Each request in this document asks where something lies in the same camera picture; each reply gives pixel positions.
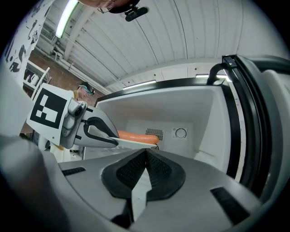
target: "orange sausage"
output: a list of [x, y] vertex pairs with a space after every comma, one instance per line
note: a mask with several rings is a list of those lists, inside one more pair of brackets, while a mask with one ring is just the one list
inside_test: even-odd
[[120, 139], [130, 140], [134, 142], [156, 144], [159, 141], [158, 137], [155, 135], [140, 135], [122, 130], [118, 130], [118, 134]]

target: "white corrugated ceiling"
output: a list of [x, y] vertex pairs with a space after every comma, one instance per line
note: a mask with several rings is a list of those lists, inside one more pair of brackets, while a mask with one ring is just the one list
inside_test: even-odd
[[[46, 23], [54, 30], [66, 3], [56, 0], [48, 14]], [[148, 14], [126, 22], [123, 14], [79, 4], [60, 40], [65, 59], [114, 92], [154, 78], [193, 77], [200, 66], [208, 72], [206, 63], [220, 62], [225, 54], [288, 58], [279, 35], [248, 1], [141, 0], [137, 6], [148, 7]]]

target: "fluorescent light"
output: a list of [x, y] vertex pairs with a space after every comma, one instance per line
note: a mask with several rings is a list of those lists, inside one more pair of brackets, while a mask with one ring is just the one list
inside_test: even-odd
[[58, 28], [56, 29], [55, 33], [56, 37], [62, 38], [68, 20], [71, 17], [72, 12], [76, 8], [77, 4], [78, 4], [77, 0], [69, 0], [67, 6], [63, 11], [62, 17], [60, 18], [60, 21], [58, 23]]
[[128, 87], [123, 88], [123, 90], [125, 90], [125, 89], [131, 89], [131, 88], [134, 88], [134, 87], [137, 87], [137, 86], [142, 86], [142, 85], [149, 85], [149, 84], [152, 84], [152, 83], [156, 83], [156, 81], [153, 80], [153, 81], [143, 82], [143, 83], [136, 84], [136, 85], [131, 85], [131, 86], [128, 86]]
[[[196, 74], [195, 77], [196, 77], [196, 78], [200, 78], [200, 77], [208, 78], [208, 74]], [[226, 78], [226, 80], [227, 80], [228, 82], [232, 82], [232, 81], [230, 80], [230, 78], [228, 78], [227, 75], [217, 75], [217, 78]]]

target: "circular dial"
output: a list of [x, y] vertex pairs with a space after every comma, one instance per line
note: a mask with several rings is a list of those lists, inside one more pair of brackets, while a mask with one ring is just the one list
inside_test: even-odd
[[176, 130], [175, 135], [179, 138], [185, 138], [186, 137], [186, 131], [183, 128], [179, 128]]

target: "brown wall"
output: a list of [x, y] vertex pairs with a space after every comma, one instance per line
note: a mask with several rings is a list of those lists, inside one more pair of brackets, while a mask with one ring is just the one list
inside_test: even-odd
[[[76, 90], [78, 85], [82, 82], [78, 77], [71, 74], [69, 71], [65, 70], [59, 64], [55, 63], [53, 60], [42, 55], [39, 51], [34, 50], [31, 52], [29, 60], [35, 63], [37, 66], [46, 70], [50, 67], [49, 76], [51, 80], [50, 85], [65, 89], [65, 90]], [[104, 96], [103, 93], [95, 90], [95, 94], [88, 96], [87, 102], [90, 106], [94, 106], [98, 97]]]

